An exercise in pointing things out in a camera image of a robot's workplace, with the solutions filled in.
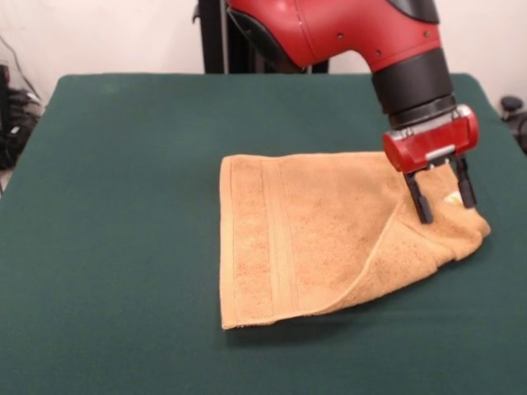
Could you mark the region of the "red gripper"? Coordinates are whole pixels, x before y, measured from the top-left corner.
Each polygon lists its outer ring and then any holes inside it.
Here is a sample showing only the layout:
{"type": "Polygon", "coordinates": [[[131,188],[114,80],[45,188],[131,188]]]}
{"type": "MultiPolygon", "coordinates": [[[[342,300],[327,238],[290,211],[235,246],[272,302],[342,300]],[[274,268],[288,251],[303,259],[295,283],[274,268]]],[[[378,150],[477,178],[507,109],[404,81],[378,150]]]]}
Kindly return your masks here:
{"type": "MultiPolygon", "coordinates": [[[[479,125],[475,113],[467,105],[425,123],[400,130],[391,130],[382,137],[384,152],[399,172],[416,172],[448,156],[455,157],[458,190],[465,208],[475,208],[477,200],[464,156],[478,144],[479,125]]],[[[422,194],[414,173],[405,173],[404,180],[422,224],[434,220],[427,198],[422,194]]]]}

